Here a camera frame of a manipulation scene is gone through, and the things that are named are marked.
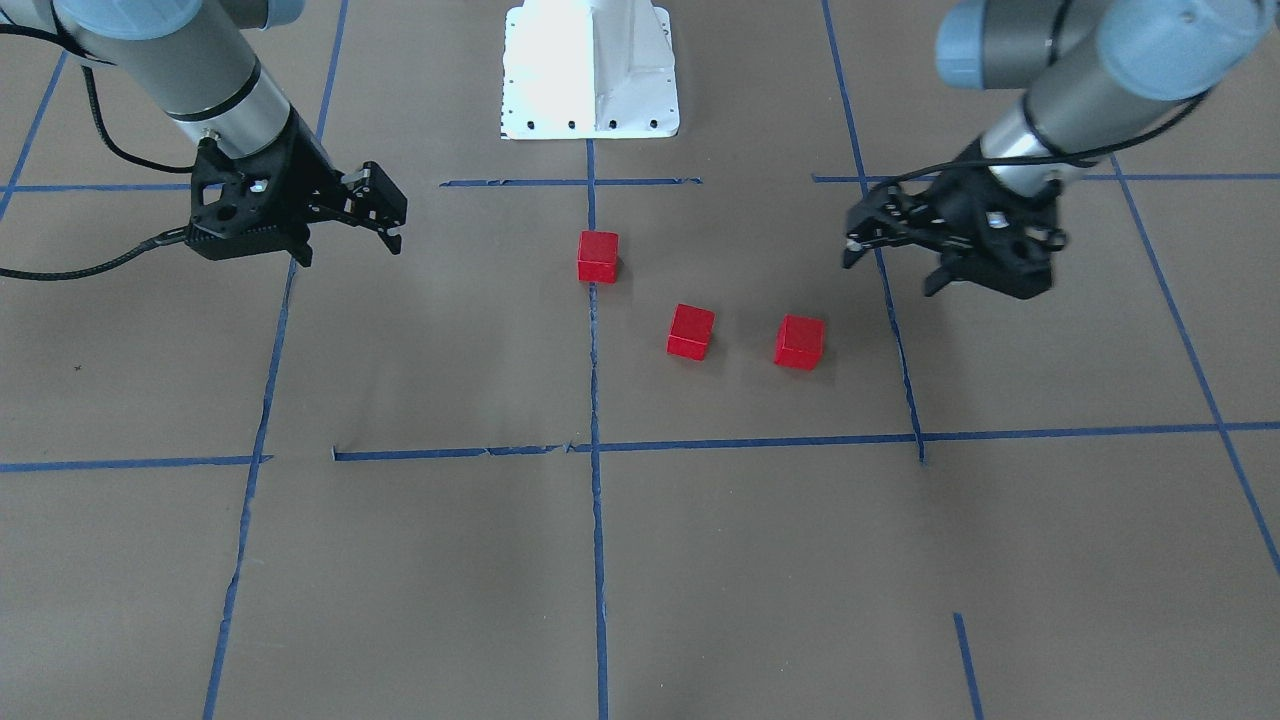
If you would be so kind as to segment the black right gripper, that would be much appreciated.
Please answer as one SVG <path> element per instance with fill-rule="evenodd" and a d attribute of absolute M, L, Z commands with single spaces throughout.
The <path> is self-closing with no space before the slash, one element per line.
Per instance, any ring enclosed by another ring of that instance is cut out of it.
<path fill-rule="evenodd" d="M 227 155 L 219 140 L 200 140 L 189 190 L 186 245 L 207 260 L 288 252 L 310 266 L 310 227 L 339 211 L 346 192 L 356 225 L 375 232 L 392 255 L 403 249 L 410 205 L 399 186 L 376 161 L 342 177 L 297 111 L 274 141 L 244 158 Z"/>

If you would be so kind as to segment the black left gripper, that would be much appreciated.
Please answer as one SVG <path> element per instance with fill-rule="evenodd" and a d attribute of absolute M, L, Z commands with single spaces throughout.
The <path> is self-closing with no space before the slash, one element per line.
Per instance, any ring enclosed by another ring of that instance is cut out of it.
<path fill-rule="evenodd" d="M 1033 299 L 1053 284 L 1052 256 L 1065 245 L 1057 201 L 1064 184 L 1051 179 L 1030 197 L 1012 192 L 980 160 L 973 141 L 957 161 L 922 193 L 872 190 L 847 210 L 842 269 L 877 249 L 915 246 L 938 254 L 940 266 L 922 282 L 927 299 L 957 281 L 1014 299 Z"/>

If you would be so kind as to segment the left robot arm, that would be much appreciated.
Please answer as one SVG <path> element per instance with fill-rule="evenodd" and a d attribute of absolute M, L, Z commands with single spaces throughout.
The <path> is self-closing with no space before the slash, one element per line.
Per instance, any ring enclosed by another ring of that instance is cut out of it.
<path fill-rule="evenodd" d="M 957 3 L 934 38 L 938 77 L 1019 99 L 954 160 L 872 186 L 847 213 L 844 266 L 916 246 L 938 259 L 925 296 L 1051 290 L 1065 188 L 1190 115 L 1276 17 L 1275 1 Z"/>

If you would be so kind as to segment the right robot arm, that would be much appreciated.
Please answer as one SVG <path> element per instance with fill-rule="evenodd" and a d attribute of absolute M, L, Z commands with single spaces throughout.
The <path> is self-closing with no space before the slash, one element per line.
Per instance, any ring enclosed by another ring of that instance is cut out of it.
<path fill-rule="evenodd" d="M 310 228 L 339 222 L 399 254 L 407 199 L 375 161 L 334 167 L 293 102 L 244 37 L 297 20 L 302 1 L 5 1 L 3 32 L 58 45 L 79 64 L 99 137 L 122 150 L 102 120 L 93 69 L 124 70 L 195 143 L 187 223 L 67 279 L 97 275 L 163 246 L 183 243 L 219 261 L 287 252 L 312 261 Z"/>

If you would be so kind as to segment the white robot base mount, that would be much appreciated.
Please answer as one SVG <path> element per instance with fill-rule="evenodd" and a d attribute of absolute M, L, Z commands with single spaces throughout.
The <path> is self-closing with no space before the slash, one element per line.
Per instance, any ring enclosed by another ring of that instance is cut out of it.
<path fill-rule="evenodd" d="M 652 1 L 525 1 L 506 13 L 502 65 L 504 140 L 678 133 L 672 20 Z"/>

